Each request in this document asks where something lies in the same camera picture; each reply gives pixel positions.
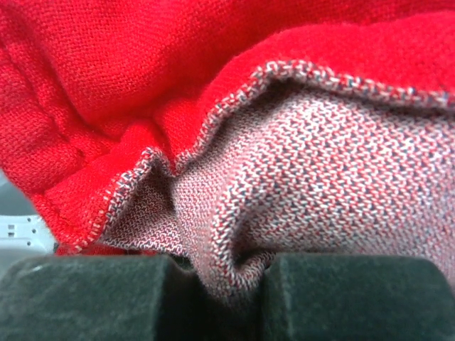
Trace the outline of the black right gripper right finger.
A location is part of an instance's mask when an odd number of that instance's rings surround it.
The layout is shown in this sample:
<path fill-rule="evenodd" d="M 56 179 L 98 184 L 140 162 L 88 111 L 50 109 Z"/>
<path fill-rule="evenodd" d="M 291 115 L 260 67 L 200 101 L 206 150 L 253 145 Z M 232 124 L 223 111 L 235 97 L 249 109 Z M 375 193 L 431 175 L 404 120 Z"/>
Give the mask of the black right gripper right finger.
<path fill-rule="evenodd" d="M 263 282 L 263 340 L 453 340 L 454 296 L 430 261 L 287 254 Z"/>

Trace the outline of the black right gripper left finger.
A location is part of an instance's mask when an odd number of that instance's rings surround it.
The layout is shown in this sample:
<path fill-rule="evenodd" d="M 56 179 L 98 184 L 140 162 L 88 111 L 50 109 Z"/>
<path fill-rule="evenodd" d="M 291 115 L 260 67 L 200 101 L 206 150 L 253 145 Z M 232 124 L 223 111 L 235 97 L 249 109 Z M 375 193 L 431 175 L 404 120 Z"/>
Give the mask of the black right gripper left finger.
<path fill-rule="evenodd" d="M 1 279 L 2 340 L 207 340 L 196 275 L 167 256 L 41 257 Z"/>

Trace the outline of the red patterned pillowcase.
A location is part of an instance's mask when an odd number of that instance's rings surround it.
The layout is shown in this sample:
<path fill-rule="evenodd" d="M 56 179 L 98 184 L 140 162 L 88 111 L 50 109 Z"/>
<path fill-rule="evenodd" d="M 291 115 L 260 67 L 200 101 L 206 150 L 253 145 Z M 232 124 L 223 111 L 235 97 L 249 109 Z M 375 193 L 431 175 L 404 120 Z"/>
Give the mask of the red patterned pillowcase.
<path fill-rule="evenodd" d="M 453 1 L 2 1 L 1 169 L 58 253 L 191 260 L 245 305 L 274 255 L 454 280 Z"/>

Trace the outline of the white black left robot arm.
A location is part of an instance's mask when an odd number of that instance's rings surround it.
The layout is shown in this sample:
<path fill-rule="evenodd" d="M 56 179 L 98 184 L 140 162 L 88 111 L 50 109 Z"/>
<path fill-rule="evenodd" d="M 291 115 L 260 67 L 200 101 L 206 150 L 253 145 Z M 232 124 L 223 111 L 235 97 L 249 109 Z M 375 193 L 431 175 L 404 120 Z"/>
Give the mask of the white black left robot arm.
<path fill-rule="evenodd" d="M 31 201 L 1 172 L 1 248 L 52 254 L 55 239 Z"/>

